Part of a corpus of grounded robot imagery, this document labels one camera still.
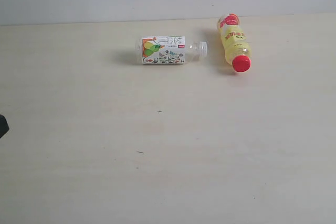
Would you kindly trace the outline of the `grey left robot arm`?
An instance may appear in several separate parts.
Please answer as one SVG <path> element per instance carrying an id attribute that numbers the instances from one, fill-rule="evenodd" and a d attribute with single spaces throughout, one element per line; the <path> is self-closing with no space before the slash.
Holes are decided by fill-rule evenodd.
<path id="1" fill-rule="evenodd" d="M 2 138 L 9 131 L 9 125 L 6 117 L 0 115 L 0 138 Z"/>

